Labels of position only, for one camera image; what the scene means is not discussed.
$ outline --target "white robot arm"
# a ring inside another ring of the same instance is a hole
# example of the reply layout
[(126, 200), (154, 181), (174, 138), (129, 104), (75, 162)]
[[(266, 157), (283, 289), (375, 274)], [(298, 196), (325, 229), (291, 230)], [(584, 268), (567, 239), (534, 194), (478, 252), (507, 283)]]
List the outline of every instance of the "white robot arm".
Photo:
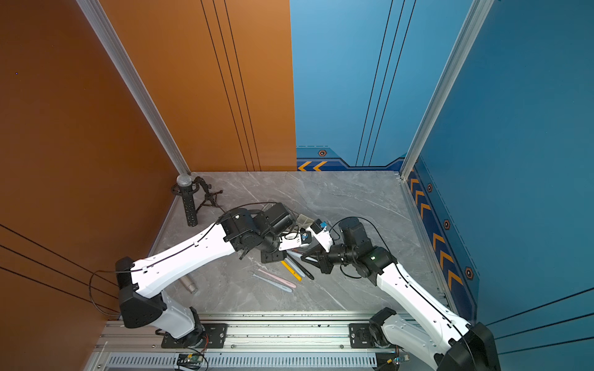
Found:
[(331, 273), (334, 265), (352, 264), (361, 276), (395, 298), (425, 330), (408, 325), (393, 310), (385, 308), (370, 319), (371, 335), (378, 346), (398, 345), (439, 371), (499, 371), (490, 331), (480, 323), (472, 326), (433, 298), (387, 250), (373, 246), (357, 218), (347, 218), (339, 224), (344, 242), (332, 245), (329, 228), (320, 220), (293, 239), (282, 238), (282, 233), (294, 226), (294, 218), (283, 204), (252, 215), (242, 208), (231, 210), (199, 234), (164, 252), (137, 261), (118, 261), (124, 325), (153, 325), (180, 345), (194, 346), (204, 331), (198, 315), (193, 308), (171, 299), (163, 291), (165, 287), (202, 265), (239, 250), (243, 250), (243, 257), (251, 249), (259, 249), (262, 262), (282, 260), (284, 249), (307, 246), (313, 236), (319, 245), (302, 256), (304, 262), (326, 274)]

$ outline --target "black mounting plate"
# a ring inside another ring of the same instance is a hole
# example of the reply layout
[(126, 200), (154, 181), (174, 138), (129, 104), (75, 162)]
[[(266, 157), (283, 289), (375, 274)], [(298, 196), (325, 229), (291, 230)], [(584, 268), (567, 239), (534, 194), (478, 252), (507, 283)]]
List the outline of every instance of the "black mounting plate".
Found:
[[(208, 334), (208, 349), (221, 349), (225, 344), (225, 338), (227, 337), (227, 324), (203, 324), (204, 331)], [(192, 348), (202, 349), (204, 348), (204, 338), (200, 339), (200, 342)], [(163, 349), (177, 349), (183, 348), (176, 339), (174, 339), (168, 333), (163, 337), (161, 342), (161, 348)]]
[(285, 260), (287, 254), (285, 251), (272, 251), (272, 252), (260, 252), (260, 260), (262, 263), (272, 263), (272, 262), (280, 262), (281, 260)]
[[(350, 347), (353, 349), (372, 349), (379, 347), (374, 345), (369, 331), (369, 322), (360, 322), (349, 324)], [(390, 344), (386, 348), (395, 348), (396, 345)]]

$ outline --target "blue wall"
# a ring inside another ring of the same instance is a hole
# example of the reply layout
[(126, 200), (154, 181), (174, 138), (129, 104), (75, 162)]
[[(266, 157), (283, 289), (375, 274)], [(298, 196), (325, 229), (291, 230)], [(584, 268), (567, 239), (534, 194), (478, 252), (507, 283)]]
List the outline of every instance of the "blue wall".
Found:
[(291, 0), (297, 146), (350, 166), (406, 154), (471, 3)]
[[(480, 276), (490, 323), (594, 286), (594, 3), (495, 1), (422, 150)], [(496, 337), (594, 312), (594, 291), (490, 326)], [(594, 316), (497, 341), (594, 335)], [(504, 370), (586, 370), (594, 340), (501, 355)]]

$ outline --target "gray marble floor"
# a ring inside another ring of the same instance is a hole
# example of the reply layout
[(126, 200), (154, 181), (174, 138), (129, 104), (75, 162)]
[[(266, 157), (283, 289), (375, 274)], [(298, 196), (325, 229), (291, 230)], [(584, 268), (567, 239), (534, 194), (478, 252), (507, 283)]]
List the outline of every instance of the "gray marble floor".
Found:
[[(213, 185), (219, 204), (226, 210), (248, 202), (277, 201), (298, 214), (334, 223), (347, 216), (361, 216), (372, 221), (408, 272), (432, 295), (437, 296), (437, 283), (419, 245), (405, 201), (397, 188), (393, 172), (220, 172), (197, 173)], [(195, 194), (196, 204), (203, 193)], [(217, 208), (203, 208), (198, 213), (197, 227), (188, 227), (182, 202), (174, 205), (154, 252), (161, 252), (211, 224), (221, 214)], [(381, 240), (373, 227), (363, 222), (375, 245)], [(343, 276), (338, 267), (324, 275), (316, 267), (306, 265), (315, 280), (304, 278), (298, 283), (279, 262), (262, 264), (260, 252), (251, 251), (243, 260), (239, 253), (217, 259), (190, 276), (198, 292), (190, 294), (180, 282), (170, 285), (170, 296), (198, 312), (247, 312), (262, 310), (349, 310), (375, 312), (383, 307), (402, 310), (390, 296), (374, 287), (367, 279), (354, 280)], [(254, 268), (293, 281), (297, 289), (287, 293), (249, 275)], [(352, 267), (345, 272), (357, 275)]]

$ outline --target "toothbrush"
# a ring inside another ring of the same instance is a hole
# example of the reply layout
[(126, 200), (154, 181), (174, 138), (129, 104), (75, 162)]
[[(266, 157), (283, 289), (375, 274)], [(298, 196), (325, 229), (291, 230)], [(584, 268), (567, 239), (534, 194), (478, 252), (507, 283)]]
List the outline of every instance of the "toothbrush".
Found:
[(263, 280), (263, 281), (266, 281), (266, 282), (268, 282), (269, 284), (271, 284), (272, 286), (276, 286), (276, 287), (278, 287), (279, 289), (281, 289), (281, 290), (283, 290), (283, 291), (286, 291), (286, 292), (288, 292), (288, 293), (292, 293), (292, 292), (293, 292), (293, 289), (292, 289), (292, 288), (290, 288), (290, 287), (286, 287), (285, 285), (281, 285), (280, 283), (276, 283), (276, 282), (274, 282), (274, 281), (270, 281), (268, 278), (260, 277), (259, 275), (257, 275), (256, 273), (254, 273), (254, 272), (252, 272), (252, 271), (250, 271), (250, 272), (251, 272), (251, 274), (252, 274), (254, 277), (257, 277), (257, 278), (259, 278), (259, 279), (261, 279), (261, 280)]
[[(296, 258), (296, 259), (301, 259), (301, 255), (303, 255), (301, 253), (298, 253), (298, 252), (295, 252), (295, 251), (292, 251), (292, 250), (287, 250), (287, 253), (289, 255), (291, 255), (292, 257)], [(311, 256), (307, 256), (305, 259), (311, 260), (312, 262), (318, 262), (317, 260), (315, 260)]]
[(314, 275), (309, 273), (309, 271), (307, 269), (305, 269), (305, 267), (303, 265), (301, 265), (297, 259), (295, 259), (293, 256), (291, 255), (287, 255), (287, 258), (292, 261), (299, 269), (301, 269), (301, 271), (303, 271), (303, 273), (309, 277), (310, 280), (314, 279)]
[(287, 268), (287, 269), (289, 270), (289, 272), (291, 272), (291, 274), (292, 274), (292, 275), (294, 275), (294, 276), (295, 276), (295, 278), (297, 278), (297, 280), (298, 280), (299, 282), (301, 282), (301, 280), (302, 280), (301, 276), (300, 276), (300, 275), (298, 275), (298, 274), (297, 274), (297, 272), (295, 272), (295, 271), (293, 270), (293, 268), (289, 267), (289, 264), (285, 263), (285, 261), (284, 261), (284, 260), (281, 260), (280, 262), (281, 262), (281, 263), (282, 263), (282, 264), (285, 266), (285, 268)]
[(263, 270), (261, 270), (261, 269), (257, 269), (257, 271), (259, 271), (259, 272), (262, 272), (262, 273), (264, 273), (264, 274), (266, 274), (266, 275), (269, 275), (270, 277), (274, 278), (274, 279), (275, 279), (275, 280), (277, 280), (278, 282), (280, 282), (280, 283), (283, 283), (283, 284), (285, 284), (285, 285), (287, 285), (287, 286), (289, 286), (289, 287), (297, 288), (297, 285), (296, 285), (296, 284), (294, 284), (294, 283), (293, 283), (293, 282), (291, 282), (291, 281), (287, 281), (287, 280), (285, 280), (284, 278), (277, 277), (277, 276), (275, 276), (274, 274), (272, 274), (272, 273), (268, 273), (267, 271), (263, 271)]
[(297, 272), (297, 274), (299, 274), (301, 277), (305, 277), (305, 273), (303, 273), (303, 271), (299, 269), (299, 267), (297, 267), (295, 263), (289, 259), (289, 257), (285, 259), (285, 262), (289, 264), (291, 268), (293, 268), (295, 272)]

